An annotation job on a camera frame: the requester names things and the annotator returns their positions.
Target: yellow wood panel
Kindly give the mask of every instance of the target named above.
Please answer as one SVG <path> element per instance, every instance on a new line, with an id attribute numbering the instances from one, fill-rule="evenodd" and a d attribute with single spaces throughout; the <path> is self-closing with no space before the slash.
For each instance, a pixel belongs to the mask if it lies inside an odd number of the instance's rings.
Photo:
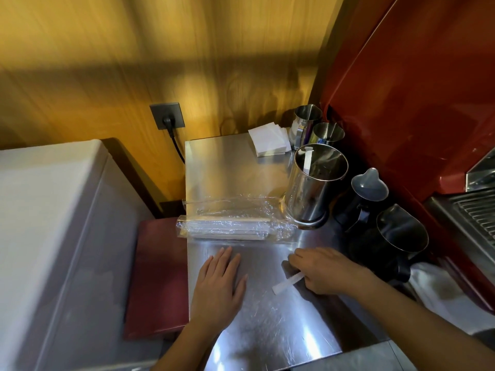
<path id="1" fill-rule="evenodd" d="M 288 120 L 341 3 L 0 0 L 0 148 L 116 138 L 155 201 L 182 199 L 149 105 L 180 102 L 182 146 Z"/>

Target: clear plastic bag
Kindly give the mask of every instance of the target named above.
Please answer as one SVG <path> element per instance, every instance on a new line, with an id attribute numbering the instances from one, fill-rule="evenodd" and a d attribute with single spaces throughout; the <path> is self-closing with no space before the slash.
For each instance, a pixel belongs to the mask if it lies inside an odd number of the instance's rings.
<path id="1" fill-rule="evenodd" d="M 186 202 L 190 215 L 177 219 L 179 237 L 290 241 L 297 230 L 280 211 L 280 199 L 239 196 Z"/>

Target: metal table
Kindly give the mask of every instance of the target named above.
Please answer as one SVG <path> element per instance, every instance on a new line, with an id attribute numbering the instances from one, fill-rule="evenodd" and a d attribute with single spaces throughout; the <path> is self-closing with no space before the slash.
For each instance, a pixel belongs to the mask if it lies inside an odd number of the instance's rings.
<path id="1" fill-rule="evenodd" d="M 186 199 L 223 199 L 240 194 L 281 195 L 293 153 L 257 158 L 249 135 L 186 142 Z M 195 212 L 195 204 L 187 205 Z M 368 312 L 346 296 L 316 296 L 304 280 L 279 295 L 272 286 L 288 277 L 296 247 L 341 247 L 340 229 L 329 220 L 317 230 L 299 230 L 297 243 L 188 240 L 189 304 L 200 267 L 222 246 L 241 253 L 238 275 L 249 275 L 244 304 L 220 335 L 206 370 L 279 370 L 388 340 Z"/>

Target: left arm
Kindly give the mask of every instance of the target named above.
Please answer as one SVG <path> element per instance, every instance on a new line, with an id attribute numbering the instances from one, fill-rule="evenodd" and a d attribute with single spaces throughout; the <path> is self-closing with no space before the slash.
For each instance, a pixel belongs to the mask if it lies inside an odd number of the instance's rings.
<path id="1" fill-rule="evenodd" d="M 191 320 L 152 371 L 190 371 L 197 369 L 215 338 L 234 320 L 246 290 L 245 275 L 232 293 L 241 261 L 237 254 L 229 262 L 232 248 L 222 248 L 209 257 L 200 269 L 191 302 Z"/>

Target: red coffee machine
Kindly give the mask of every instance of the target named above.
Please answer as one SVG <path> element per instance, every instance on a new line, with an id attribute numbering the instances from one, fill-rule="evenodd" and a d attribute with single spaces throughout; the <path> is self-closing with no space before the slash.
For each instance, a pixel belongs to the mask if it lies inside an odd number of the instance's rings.
<path id="1" fill-rule="evenodd" d="M 431 254 L 492 313 L 494 15 L 493 0 L 359 0 L 321 99 L 427 227 Z"/>

